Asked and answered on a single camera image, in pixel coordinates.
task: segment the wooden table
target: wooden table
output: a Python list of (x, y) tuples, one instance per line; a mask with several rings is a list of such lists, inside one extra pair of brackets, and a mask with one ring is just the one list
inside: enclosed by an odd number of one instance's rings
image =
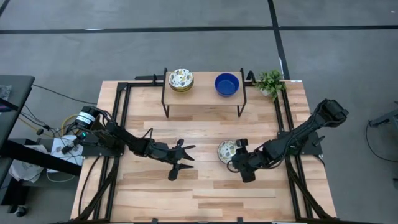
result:
[[(117, 82), (103, 82), (98, 107), (112, 112), (116, 85)], [(236, 221), (236, 217), (243, 217), (245, 221), (294, 220), (284, 164), (273, 170), (258, 170), (257, 180), (244, 184), (239, 174), (227, 170), (216, 153), (218, 144), (226, 139), (248, 138), (248, 150), (253, 150), (276, 138), (279, 129), (271, 98), (247, 87), (248, 102), (240, 118), (236, 116), (235, 106), (203, 105), (175, 105), (170, 117), (166, 118), (160, 102), (161, 91), (161, 87), (132, 88), (126, 129), (135, 136), (142, 136), (153, 128), (153, 138), (171, 146), (180, 138), (186, 145), (195, 144), (197, 147), (188, 151), (195, 161), (182, 161), (195, 168), (181, 170), (178, 179), (171, 182), (167, 180), (171, 165), (133, 156), (126, 148), (119, 166), (112, 222), (149, 222), (152, 218), (158, 218), (160, 222), (222, 222)], [(310, 114), (303, 83), (287, 83), (287, 94), (294, 124), (298, 126)], [(335, 215), (322, 163), (313, 156), (302, 156), (302, 160), (309, 191), (326, 212)], [(77, 217), (81, 188), (93, 161), (94, 158), (84, 161), (71, 218)], [(102, 158), (90, 175), (82, 208), (97, 191), (101, 166)], [(299, 189), (297, 192), (305, 217), (302, 195)], [(100, 217), (104, 217), (104, 198)]]

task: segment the small wooden table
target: small wooden table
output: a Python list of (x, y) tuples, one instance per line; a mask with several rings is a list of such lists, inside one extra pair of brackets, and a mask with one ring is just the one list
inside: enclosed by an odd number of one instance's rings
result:
[[(98, 107), (112, 112), (116, 85), (117, 82), (103, 82)], [(295, 220), (284, 164), (273, 170), (256, 171), (257, 180), (245, 184), (239, 174), (227, 170), (216, 153), (218, 144), (226, 139), (248, 138), (248, 150), (253, 150), (276, 138), (279, 127), (270, 98), (247, 87), (248, 102), (240, 118), (230, 107), (214, 105), (175, 105), (166, 118), (160, 102), (161, 91), (160, 87), (132, 88), (126, 129), (142, 136), (153, 128), (153, 138), (171, 146), (180, 138), (186, 145), (195, 144), (197, 147), (188, 151), (195, 161), (181, 161), (195, 168), (181, 170), (178, 179), (171, 182), (167, 180), (171, 165), (134, 156), (126, 148), (119, 165), (112, 222), (150, 222), (152, 218), (160, 222), (235, 222), (236, 217), (247, 222)], [(303, 83), (287, 83), (287, 94), (294, 125), (298, 126), (310, 115)], [(280, 107), (287, 127), (282, 100)], [(302, 160), (309, 191), (326, 212), (335, 215), (322, 163), (313, 156), (302, 156)], [(84, 161), (71, 218), (77, 217), (81, 188), (93, 161), (94, 158)], [(102, 158), (88, 179), (82, 208), (97, 191), (101, 167)], [(299, 189), (297, 193), (305, 217)], [(100, 218), (104, 217), (107, 196), (105, 192)]]
[[(164, 94), (162, 103), (167, 106), (165, 109), (166, 117), (169, 117), (169, 106), (172, 105), (213, 105), (213, 106), (237, 106), (238, 116), (240, 117), (246, 104), (246, 88), (242, 84), (244, 75), (241, 72), (192, 72), (194, 84), (185, 93), (179, 93), (171, 89), (168, 80), (172, 72), (167, 72), (166, 82), (163, 85)], [(230, 73), (239, 80), (239, 89), (230, 97), (220, 96), (215, 89), (215, 80), (222, 73)]]

